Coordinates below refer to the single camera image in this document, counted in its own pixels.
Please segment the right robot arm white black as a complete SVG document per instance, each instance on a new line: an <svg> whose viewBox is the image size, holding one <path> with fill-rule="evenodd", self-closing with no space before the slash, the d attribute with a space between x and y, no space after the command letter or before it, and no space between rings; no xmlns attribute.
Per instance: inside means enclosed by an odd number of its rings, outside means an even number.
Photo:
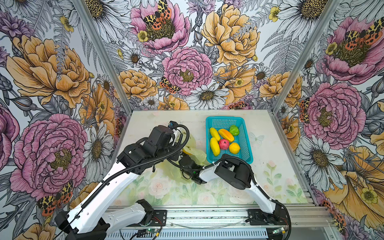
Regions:
<svg viewBox="0 0 384 240"><path fill-rule="evenodd" d="M208 165L197 165L189 156L182 157L177 164L183 176L198 185L221 179L233 188L246 192L257 203L255 209L248 210L250 225L292 225L286 206L270 197L256 181L252 167L238 157L224 154L218 161Z"/></svg>

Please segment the orange yellow mango toy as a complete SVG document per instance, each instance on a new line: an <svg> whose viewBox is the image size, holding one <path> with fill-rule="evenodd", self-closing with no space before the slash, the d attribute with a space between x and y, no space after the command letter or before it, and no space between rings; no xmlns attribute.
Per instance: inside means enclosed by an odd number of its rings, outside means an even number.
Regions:
<svg viewBox="0 0 384 240"><path fill-rule="evenodd" d="M235 138L234 136L226 129L220 129L218 131L219 135L223 138L223 139L226 139L228 140L230 143L234 142L235 141Z"/></svg>

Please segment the green fruit toy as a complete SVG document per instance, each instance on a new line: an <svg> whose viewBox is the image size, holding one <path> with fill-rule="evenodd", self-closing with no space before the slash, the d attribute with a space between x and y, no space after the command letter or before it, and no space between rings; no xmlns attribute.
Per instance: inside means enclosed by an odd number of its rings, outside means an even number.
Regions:
<svg viewBox="0 0 384 240"><path fill-rule="evenodd" d="M239 128L236 126L236 125L232 125L230 126L229 128L229 132L235 137L235 136L238 136L240 134L240 130Z"/></svg>

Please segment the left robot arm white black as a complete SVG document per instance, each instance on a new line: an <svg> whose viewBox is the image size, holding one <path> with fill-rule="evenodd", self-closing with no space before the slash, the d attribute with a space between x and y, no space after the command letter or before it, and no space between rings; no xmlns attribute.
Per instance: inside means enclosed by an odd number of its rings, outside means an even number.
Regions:
<svg viewBox="0 0 384 240"><path fill-rule="evenodd" d="M92 192L69 212L55 218L67 240L104 240L107 235L130 225L148 225L154 209L138 200L123 210L107 213L107 209L146 169L178 157L190 137L188 128L171 121L155 127L150 136L127 145L116 163Z"/></svg>

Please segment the yellow lemon toy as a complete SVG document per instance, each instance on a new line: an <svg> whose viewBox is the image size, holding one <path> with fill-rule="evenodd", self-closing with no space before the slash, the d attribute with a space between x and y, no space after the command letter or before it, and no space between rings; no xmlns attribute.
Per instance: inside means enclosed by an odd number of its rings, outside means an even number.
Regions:
<svg viewBox="0 0 384 240"><path fill-rule="evenodd" d="M230 153L232 153L232 154L238 154L239 152L240 152L240 150L241 150L241 147L240 147L240 145L239 144L237 144L237 143L235 143L235 142L233 142L233 143L231 143L230 145L229 145L229 151L230 151Z"/></svg>

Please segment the yellow corn toy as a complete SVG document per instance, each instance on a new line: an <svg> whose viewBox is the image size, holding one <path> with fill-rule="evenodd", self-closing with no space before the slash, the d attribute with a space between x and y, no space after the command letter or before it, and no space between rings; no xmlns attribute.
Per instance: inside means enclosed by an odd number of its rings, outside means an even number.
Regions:
<svg viewBox="0 0 384 240"><path fill-rule="evenodd" d="M221 140L221 136L215 128L210 128L210 134L214 139L216 139L217 142Z"/></svg>

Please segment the yellow-green plastic bag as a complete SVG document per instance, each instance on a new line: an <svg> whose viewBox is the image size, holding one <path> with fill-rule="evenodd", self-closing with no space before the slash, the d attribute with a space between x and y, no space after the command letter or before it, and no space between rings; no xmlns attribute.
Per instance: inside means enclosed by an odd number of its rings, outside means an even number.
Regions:
<svg viewBox="0 0 384 240"><path fill-rule="evenodd" d="M201 146L202 141L196 141L194 136L190 134L188 143L182 149L182 152L179 155L179 160L175 163L181 166L181 159L183 157L189 157L198 166L208 165L207 154L199 149ZM175 167L167 160L156 165L156 171L151 174L151 178L162 178L170 181L173 185L192 183L192 180L190 180L190 177L187 176L186 173L182 173L179 168Z"/></svg>

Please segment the yellow banana toy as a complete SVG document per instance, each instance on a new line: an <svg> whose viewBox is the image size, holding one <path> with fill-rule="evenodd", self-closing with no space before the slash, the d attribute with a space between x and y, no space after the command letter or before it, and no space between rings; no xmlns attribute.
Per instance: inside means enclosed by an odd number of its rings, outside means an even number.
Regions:
<svg viewBox="0 0 384 240"><path fill-rule="evenodd" d="M220 149L220 146L219 146L219 142L217 141L216 138L211 138L211 140L210 140L210 147L211 147L211 150L213 152L213 155L215 157L217 157L220 154L221 149Z"/></svg>

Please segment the pink red fruit toy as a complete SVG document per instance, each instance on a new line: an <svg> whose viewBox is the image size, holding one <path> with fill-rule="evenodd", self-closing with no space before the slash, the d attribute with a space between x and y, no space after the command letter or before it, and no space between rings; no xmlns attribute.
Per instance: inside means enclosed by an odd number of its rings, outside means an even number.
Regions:
<svg viewBox="0 0 384 240"><path fill-rule="evenodd" d="M219 141L219 147L221 150L228 150L230 146L230 142L226 139L221 139Z"/></svg>

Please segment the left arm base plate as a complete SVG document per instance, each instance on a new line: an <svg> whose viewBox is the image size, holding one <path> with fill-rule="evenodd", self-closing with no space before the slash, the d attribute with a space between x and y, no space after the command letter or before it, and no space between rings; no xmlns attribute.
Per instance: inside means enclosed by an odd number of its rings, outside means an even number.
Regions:
<svg viewBox="0 0 384 240"><path fill-rule="evenodd" d="M165 227L167 223L167 210L154 210L149 227Z"/></svg>

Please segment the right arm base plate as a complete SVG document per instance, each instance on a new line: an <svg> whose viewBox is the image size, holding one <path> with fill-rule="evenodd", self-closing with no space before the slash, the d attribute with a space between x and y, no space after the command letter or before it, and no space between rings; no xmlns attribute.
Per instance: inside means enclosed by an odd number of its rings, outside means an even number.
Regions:
<svg viewBox="0 0 384 240"><path fill-rule="evenodd" d="M288 215L285 210L275 210L272 214L265 213L260 209L248 209L248 218L246 223L251 226L268 226L268 225L288 225Z"/></svg>

